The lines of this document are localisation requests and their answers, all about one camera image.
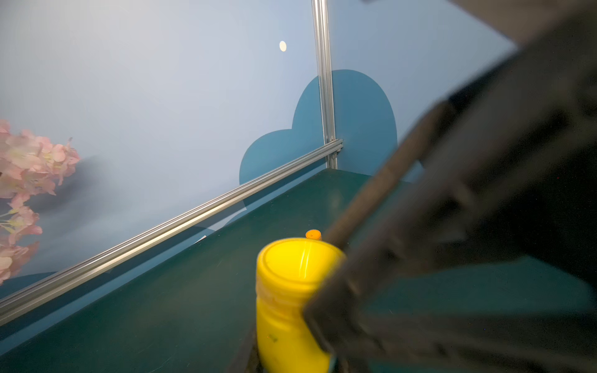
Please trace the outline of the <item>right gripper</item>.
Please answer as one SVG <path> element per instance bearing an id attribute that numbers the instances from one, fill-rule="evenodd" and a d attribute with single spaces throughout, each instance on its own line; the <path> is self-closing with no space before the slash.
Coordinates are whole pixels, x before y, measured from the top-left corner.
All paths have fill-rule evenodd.
<path id="1" fill-rule="evenodd" d="M 486 372 L 594 372 L 596 315 L 367 318 L 395 276 L 527 255 L 596 283 L 596 4 L 567 2 L 449 98 L 421 178 L 306 306 L 339 372 L 382 358 Z"/>

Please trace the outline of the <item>orange paint jar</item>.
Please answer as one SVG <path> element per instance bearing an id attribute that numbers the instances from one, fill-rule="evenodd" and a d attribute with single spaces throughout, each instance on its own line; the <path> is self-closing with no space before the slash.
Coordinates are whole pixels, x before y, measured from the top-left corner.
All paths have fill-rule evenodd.
<path id="1" fill-rule="evenodd" d="M 307 239 L 312 239 L 312 240 L 321 240 L 322 239 L 322 233 L 318 229 L 311 229 L 311 230 L 309 230 L 306 233 L 306 238 Z"/>

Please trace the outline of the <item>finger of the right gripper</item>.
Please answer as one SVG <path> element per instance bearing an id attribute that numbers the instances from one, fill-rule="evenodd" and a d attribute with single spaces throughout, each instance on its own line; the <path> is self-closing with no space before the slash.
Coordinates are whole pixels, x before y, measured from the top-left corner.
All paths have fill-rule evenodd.
<path id="1" fill-rule="evenodd" d="M 455 118 L 456 109 L 447 100 L 432 107 L 363 186 L 339 219 L 323 233 L 323 241 L 343 250 L 353 233 L 379 209 L 413 164 L 425 159 L 432 151 L 442 131 Z"/>

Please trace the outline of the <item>yellow paint jar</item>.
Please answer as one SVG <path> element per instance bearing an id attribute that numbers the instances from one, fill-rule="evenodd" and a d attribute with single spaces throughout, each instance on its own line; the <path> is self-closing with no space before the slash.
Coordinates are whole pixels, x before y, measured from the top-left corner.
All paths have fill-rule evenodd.
<path id="1" fill-rule="evenodd" d="M 282 239 L 259 252 L 256 270 L 257 349 L 267 372 L 329 372 L 335 362 L 303 319 L 306 303 L 345 255 L 328 243 Z"/>

